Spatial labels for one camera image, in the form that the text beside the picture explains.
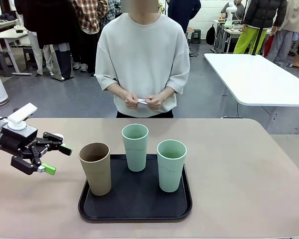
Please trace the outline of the person's left hand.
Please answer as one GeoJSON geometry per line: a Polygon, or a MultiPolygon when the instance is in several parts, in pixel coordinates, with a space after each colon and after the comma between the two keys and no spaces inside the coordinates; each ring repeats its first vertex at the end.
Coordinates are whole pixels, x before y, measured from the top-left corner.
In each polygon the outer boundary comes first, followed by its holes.
{"type": "Polygon", "coordinates": [[[147,107],[154,111],[158,111],[164,102],[164,99],[160,94],[146,97],[145,100],[147,107]]]}

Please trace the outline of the person's right hand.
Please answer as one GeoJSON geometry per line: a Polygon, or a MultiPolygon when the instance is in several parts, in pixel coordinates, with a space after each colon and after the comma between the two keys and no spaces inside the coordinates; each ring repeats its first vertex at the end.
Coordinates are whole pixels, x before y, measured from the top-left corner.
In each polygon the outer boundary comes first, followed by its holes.
{"type": "Polygon", "coordinates": [[[138,107],[139,99],[137,95],[130,93],[130,92],[125,92],[124,93],[124,101],[126,104],[126,107],[128,109],[136,109],[138,107]]]}

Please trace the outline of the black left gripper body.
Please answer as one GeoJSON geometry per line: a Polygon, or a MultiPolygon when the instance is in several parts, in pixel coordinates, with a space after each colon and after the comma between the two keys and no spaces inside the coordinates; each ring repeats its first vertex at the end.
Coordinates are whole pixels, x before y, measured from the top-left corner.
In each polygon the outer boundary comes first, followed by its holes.
{"type": "Polygon", "coordinates": [[[36,149],[35,141],[38,134],[38,129],[27,125],[22,130],[14,130],[4,125],[0,131],[0,146],[4,152],[11,155],[11,160],[23,157],[23,159],[40,159],[40,153],[33,155],[32,147],[36,149]]]}

